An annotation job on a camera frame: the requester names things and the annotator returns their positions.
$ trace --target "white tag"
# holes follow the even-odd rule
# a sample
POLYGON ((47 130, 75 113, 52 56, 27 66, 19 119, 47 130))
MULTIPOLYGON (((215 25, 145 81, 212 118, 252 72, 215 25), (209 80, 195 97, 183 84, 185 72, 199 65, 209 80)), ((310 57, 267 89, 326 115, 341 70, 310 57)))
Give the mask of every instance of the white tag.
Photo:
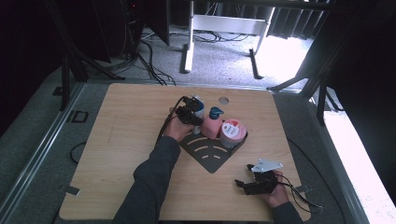
POLYGON ((222 129, 228 138, 233 138, 239 133, 239 127, 233 126, 231 123, 223 123, 222 129))

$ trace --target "wooden table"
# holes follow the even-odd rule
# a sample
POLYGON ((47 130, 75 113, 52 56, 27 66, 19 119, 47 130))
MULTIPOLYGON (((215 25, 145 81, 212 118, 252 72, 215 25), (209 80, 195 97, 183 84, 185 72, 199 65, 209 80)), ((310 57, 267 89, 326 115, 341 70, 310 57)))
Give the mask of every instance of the wooden table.
MULTIPOLYGON (((70 184, 80 193, 66 194, 60 216, 112 219, 134 182, 134 169, 149 157, 169 107, 191 94, 205 101, 206 114, 216 105, 224 110, 223 119, 242 120, 248 138, 214 174, 182 149, 160 219, 270 220, 271 210, 263 200, 245 195, 234 180, 253 182, 246 165, 263 158, 282 162, 284 176, 294 186, 301 185, 272 94, 135 84, 109 87, 70 184), (227 97, 229 103, 221 105, 220 97, 227 97)), ((298 211, 303 220, 310 218, 309 213, 298 211)))

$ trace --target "gray carpet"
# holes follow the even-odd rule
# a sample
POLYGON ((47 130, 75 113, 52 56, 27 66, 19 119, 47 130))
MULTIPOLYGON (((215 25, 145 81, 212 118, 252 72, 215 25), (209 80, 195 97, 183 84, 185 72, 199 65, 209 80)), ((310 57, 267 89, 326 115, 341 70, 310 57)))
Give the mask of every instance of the gray carpet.
MULTIPOLYGON (((216 44, 197 42, 193 71, 187 75, 180 72, 183 45, 187 37, 171 37, 170 47, 157 41, 156 37, 153 37, 153 40, 149 41, 154 51, 153 64, 174 77, 178 83, 265 88, 281 82, 276 79, 276 75, 270 77, 269 74, 265 79, 254 79, 247 55, 249 45, 256 43, 256 36, 250 36, 247 40, 239 42, 216 44)), ((146 46, 141 45, 140 52, 145 58, 149 57, 146 46)), ((122 60, 114 59, 114 61, 119 63, 122 60)), ((153 81, 153 77, 141 67, 143 67, 141 62, 136 62, 135 66, 126 71, 123 71, 125 68, 119 68, 115 72, 122 71, 119 75, 127 77, 124 82, 153 81)), ((64 124, 8 223, 51 223, 54 217, 56 217, 55 223, 109 223, 109 221, 96 220, 65 221, 57 217, 57 211, 64 199, 64 193, 58 188, 69 184, 76 169, 76 165, 69 158, 69 152, 71 148, 88 139, 108 84, 111 82, 113 81, 104 75, 91 75, 73 107, 74 111, 89 113, 87 122, 69 121, 64 124)), ((59 85, 60 71, 56 71, 47 78, 19 118, 0 139, 1 201, 6 198, 13 183, 18 179, 18 174, 39 144, 41 136, 45 134, 58 115, 61 99, 59 96, 52 96, 52 92, 59 85)), ((303 85, 303 82, 297 83, 291 88, 300 90, 303 85)), ((329 183, 330 189, 346 216, 346 223, 354 223, 332 166, 327 159, 326 147, 328 146, 320 140, 319 134, 323 130, 312 116, 312 105, 298 94, 280 93, 275 95, 275 99, 287 137, 309 156, 321 174, 325 176, 326 182, 329 183)), ((313 165, 295 145, 291 144, 290 148, 303 184, 313 189, 307 193, 306 197, 325 207, 322 214, 312 215, 306 223, 343 223, 342 212, 313 165)), ((82 150, 83 146, 76 148, 76 158, 82 150)))

